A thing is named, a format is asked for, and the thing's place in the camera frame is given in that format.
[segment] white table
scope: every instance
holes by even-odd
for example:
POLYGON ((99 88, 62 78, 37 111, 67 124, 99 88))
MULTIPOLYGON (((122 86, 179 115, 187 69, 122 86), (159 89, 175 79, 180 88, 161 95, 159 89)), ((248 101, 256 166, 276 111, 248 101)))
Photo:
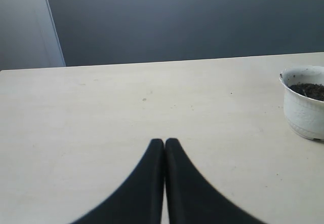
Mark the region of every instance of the white table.
POLYGON ((323 223, 324 144, 282 111, 279 73, 301 64, 324 53, 1 71, 0 223, 73 221, 156 137, 261 220, 323 223))

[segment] soil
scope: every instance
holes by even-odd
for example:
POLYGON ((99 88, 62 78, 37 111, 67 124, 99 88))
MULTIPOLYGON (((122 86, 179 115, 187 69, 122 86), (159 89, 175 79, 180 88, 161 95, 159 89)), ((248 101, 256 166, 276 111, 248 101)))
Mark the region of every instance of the soil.
POLYGON ((290 89, 303 96, 324 101, 324 86, 318 84, 297 84, 290 86, 290 89))

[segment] dark gray wall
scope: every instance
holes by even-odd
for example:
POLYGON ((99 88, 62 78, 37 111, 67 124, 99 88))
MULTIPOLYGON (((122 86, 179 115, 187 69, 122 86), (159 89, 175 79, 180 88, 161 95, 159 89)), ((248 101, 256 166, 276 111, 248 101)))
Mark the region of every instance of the dark gray wall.
POLYGON ((324 51, 324 0, 49 0, 67 65, 324 51))

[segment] white flower pot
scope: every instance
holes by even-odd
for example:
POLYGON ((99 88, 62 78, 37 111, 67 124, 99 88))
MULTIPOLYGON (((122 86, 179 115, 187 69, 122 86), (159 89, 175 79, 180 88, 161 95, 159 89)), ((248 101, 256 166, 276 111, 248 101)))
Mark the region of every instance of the white flower pot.
POLYGON ((324 140, 324 102, 300 95, 289 88, 298 83, 324 85, 324 67, 286 69, 280 74, 280 81, 285 87, 283 111, 291 128, 304 138, 324 140))

